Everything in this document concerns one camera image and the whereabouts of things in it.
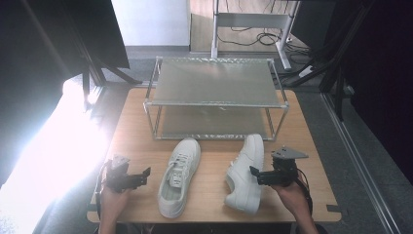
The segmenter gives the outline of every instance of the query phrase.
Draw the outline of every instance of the sneaker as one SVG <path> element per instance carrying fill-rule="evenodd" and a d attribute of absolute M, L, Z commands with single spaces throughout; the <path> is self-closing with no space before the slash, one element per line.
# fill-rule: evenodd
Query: sneaker
<path fill-rule="evenodd" d="M 159 211 L 163 216 L 175 218 L 182 214 L 189 183 L 200 158 L 201 147 L 192 138 L 183 139 L 173 149 L 158 192 Z"/>
<path fill-rule="evenodd" d="M 226 181 L 231 194 L 225 198 L 225 205 L 255 215 L 261 201 L 261 186 L 252 175 L 249 166 L 262 171 L 264 164 L 264 143 L 261 135 L 249 135 L 244 147 L 227 170 Z"/>

